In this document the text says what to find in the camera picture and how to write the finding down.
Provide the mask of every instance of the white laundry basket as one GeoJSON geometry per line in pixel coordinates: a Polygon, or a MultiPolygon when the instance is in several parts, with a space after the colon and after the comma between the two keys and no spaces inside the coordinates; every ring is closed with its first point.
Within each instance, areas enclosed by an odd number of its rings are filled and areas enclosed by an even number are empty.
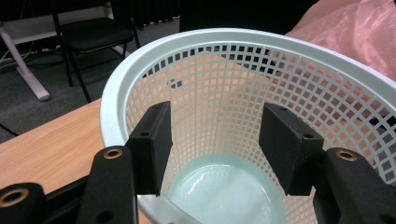
{"type": "Polygon", "coordinates": [[[264,103],[283,105],[359,152],[396,184],[396,85],[324,48],[265,32],[207,29],[137,50],[102,97],[106,147],[124,145],[146,109],[171,101],[174,145],[162,196],[139,196],[155,223],[313,223],[312,197],[285,196],[258,139],[264,103]]]}

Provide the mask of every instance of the gray carpet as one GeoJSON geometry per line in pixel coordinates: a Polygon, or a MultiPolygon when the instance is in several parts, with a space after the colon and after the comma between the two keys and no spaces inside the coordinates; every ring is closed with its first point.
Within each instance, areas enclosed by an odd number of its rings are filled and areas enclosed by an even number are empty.
{"type": "MultiPolygon", "coordinates": [[[[161,37],[178,33],[179,19],[173,21],[154,23],[138,30],[140,45],[159,39],[161,37]]],[[[135,43],[128,46],[128,51],[136,50],[135,43]]],[[[15,133],[26,133],[44,123],[73,111],[85,104],[86,100],[74,79],[75,86],[69,87],[67,83],[64,65],[57,63],[52,66],[41,67],[39,65],[56,63],[62,59],[60,52],[46,54],[34,54],[26,58],[30,61],[28,67],[37,79],[50,93],[51,98],[46,102],[37,100],[33,92],[24,82],[19,73],[13,69],[0,75],[0,123],[15,133]]],[[[82,66],[98,63],[103,60],[113,60],[85,69],[81,72],[87,85],[92,100],[99,99],[108,78],[120,63],[120,56],[111,49],[102,50],[89,56],[78,58],[78,64],[82,66]]],[[[0,128],[0,144],[14,136],[0,128]]]]}

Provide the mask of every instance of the table surface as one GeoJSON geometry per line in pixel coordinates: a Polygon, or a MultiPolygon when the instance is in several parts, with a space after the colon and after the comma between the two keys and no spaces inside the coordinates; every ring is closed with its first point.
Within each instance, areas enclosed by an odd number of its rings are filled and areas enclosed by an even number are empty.
{"type": "MultiPolygon", "coordinates": [[[[91,170],[104,146],[99,128],[100,100],[72,111],[0,145],[0,189],[36,182],[46,193],[91,170]]],[[[150,223],[139,211],[139,222],[150,223]]]]}

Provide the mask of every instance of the perforated basket wall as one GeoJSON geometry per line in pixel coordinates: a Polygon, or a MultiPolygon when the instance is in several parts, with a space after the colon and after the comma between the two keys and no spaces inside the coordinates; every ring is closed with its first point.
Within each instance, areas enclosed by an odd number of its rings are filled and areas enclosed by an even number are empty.
{"type": "Polygon", "coordinates": [[[167,37],[125,60],[106,86],[101,125],[105,145],[122,144],[149,106],[171,101],[174,146],[163,195],[189,161],[232,154],[276,183],[287,222],[312,223],[312,198],[286,197],[258,145],[263,105],[285,106],[325,138],[325,149],[359,152],[395,186],[395,93],[377,72],[301,41],[203,30],[167,37]]]}

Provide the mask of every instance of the pink fabric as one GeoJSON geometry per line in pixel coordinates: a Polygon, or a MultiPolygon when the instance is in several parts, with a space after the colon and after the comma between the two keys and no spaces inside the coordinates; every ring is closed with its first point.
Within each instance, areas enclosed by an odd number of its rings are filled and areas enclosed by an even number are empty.
{"type": "Polygon", "coordinates": [[[396,81],[393,0],[319,0],[286,35],[344,54],[396,81]]]}

